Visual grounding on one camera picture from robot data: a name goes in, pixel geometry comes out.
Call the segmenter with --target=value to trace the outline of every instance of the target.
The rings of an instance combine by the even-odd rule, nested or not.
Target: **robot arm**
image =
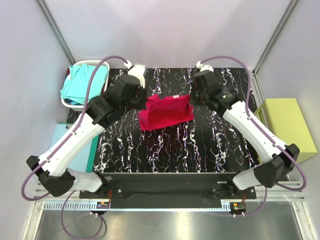
[[[230,122],[251,143],[260,156],[262,163],[239,172],[232,180],[236,191],[263,185],[271,188],[294,168],[293,163],[276,146],[285,149],[295,160],[299,148],[290,146],[270,132],[249,110],[246,114],[245,102],[241,101],[234,89],[222,89],[214,85],[213,68],[210,65],[198,64],[199,72],[191,83],[191,104],[206,105],[216,111],[220,117]],[[259,129],[264,130],[275,143],[272,143]]]
[[[47,161],[35,174],[53,196],[58,197],[69,190],[84,190],[103,197],[108,191],[108,181],[96,172],[79,172],[68,168],[82,148],[109,125],[118,121],[130,109],[141,110],[147,101],[145,65],[136,64],[128,74],[120,76],[114,85],[90,100],[81,113],[83,119],[74,132],[80,116],[68,132],[41,156],[30,156],[26,163],[33,170]],[[48,160],[48,156],[68,135],[72,135]]]

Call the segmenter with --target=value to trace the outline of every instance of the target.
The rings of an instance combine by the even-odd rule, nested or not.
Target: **teal cloth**
[[[69,66],[70,75],[66,77],[61,93],[62,99],[70,99],[81,105],[85,104],[86,92],[90,76],[95,69],[95,66],[87,64]],[[101,66],[94,75],[90,92],[89,100],[101,94],[102,88],[105,85],[108,75],[108,67]]]

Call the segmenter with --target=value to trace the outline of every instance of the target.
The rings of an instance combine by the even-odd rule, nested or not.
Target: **metal floor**
[[[248,202],[247,212],[259,205]],[[65,211],[64,222],[72,223],[83,211]],[[107,233],[101,240],[302,240],[290,202],[267,202],[260,212],[247,217],[223,217],[217,212],[107,212]],[[90,237],[100,226],[98,219],[86,216],[67,229],[80,238]],[[60,224],[60,211],[44,210],[37,240],[69,240]]]

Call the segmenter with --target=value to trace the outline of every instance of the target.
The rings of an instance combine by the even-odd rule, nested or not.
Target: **white veins pattern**
[[[109,85],[127,72],[111,69]],[[147,95],[161,98],[190,93],[194,68],[150,68]],[[248,78],[243,68],[215,68],[215,84],[234,88],[245,99]],[[252,91],[252,111],[257,109]],[[101,173],[238,172],[256,165],[257,153],[230,123],[206,107],[195,106],[194,120],[153,131],[141,131],[138,111],[131,110],[99,136],[94,170]],[[78,117],[70,111],[68,122]]]

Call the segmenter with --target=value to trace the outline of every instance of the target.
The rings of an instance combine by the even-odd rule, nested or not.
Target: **cable connector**
[[[201,63],[201,61],[198,61],[195,65],[195,68],[200,70],[203,66],[204,65]]]
[[[129,60],[127,60],[127,63],[124,63],[123,65],[125,65],[125,67],[127,68],[127,69],[131,69],[132,68],[132,63],[129,61]]]

